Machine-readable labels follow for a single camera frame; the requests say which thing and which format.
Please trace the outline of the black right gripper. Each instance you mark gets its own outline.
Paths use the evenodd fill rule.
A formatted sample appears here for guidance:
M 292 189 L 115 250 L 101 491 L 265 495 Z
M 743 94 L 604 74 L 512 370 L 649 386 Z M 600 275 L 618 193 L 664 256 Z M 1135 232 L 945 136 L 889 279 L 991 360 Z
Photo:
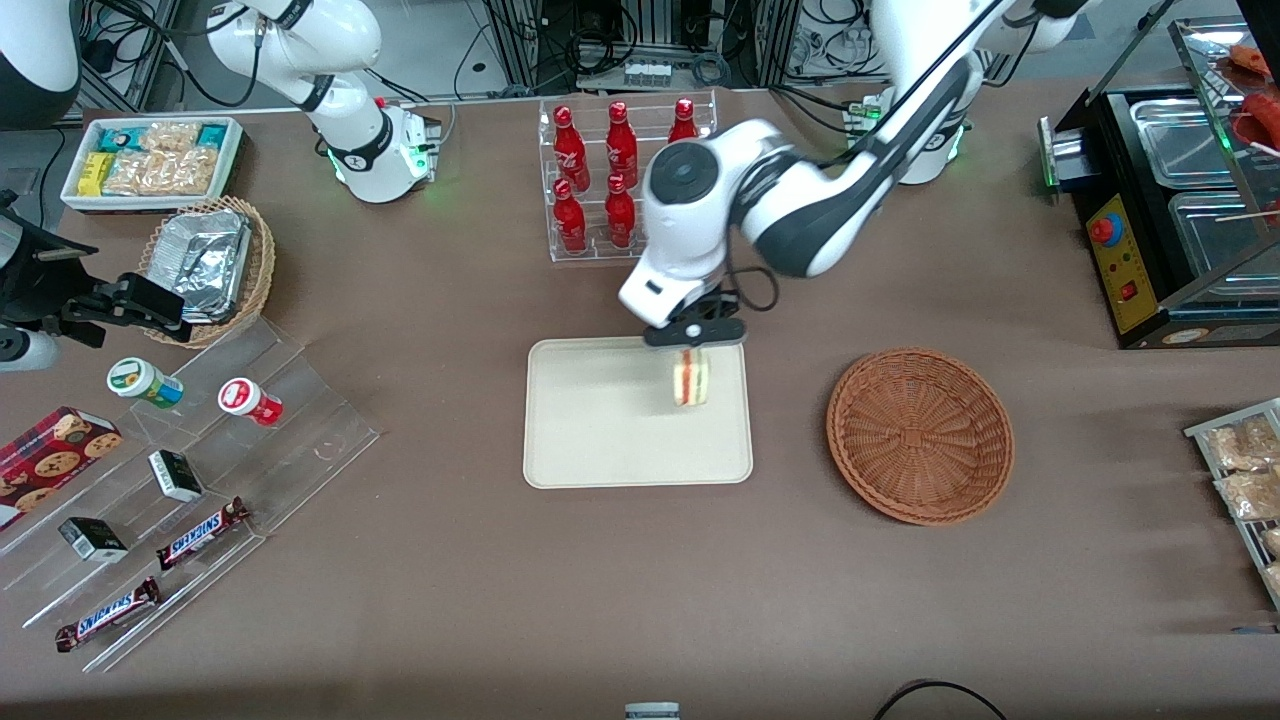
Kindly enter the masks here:
M 182 316 L 186 301 L 137 273 L 120 274 L 116 306 L 102 281 L 91 277 L 82 258 L 99 250 L 67 241 L 20 218 L 3 193 L 3 324 L 18 329 L 59 333 L 90 348 L 101 348 L 102 323 L 137 325 L 179 345 L 189 342 L 192 325 Z

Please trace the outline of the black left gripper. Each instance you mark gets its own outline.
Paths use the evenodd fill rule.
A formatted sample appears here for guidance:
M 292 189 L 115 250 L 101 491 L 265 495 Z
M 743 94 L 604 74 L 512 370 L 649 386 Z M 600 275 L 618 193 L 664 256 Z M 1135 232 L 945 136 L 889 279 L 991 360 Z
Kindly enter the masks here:
M 646 327 L 643 342 L 649 348 L 675 350 L 678 356 L 686 355 L 689 348 L 708 354 L 708 346 L 741 343 L 746 327 L 739 318 L 740 309 L 740 292 L 724 284 L 717 286 L 696 300 L 681 302 L 664 325 Z

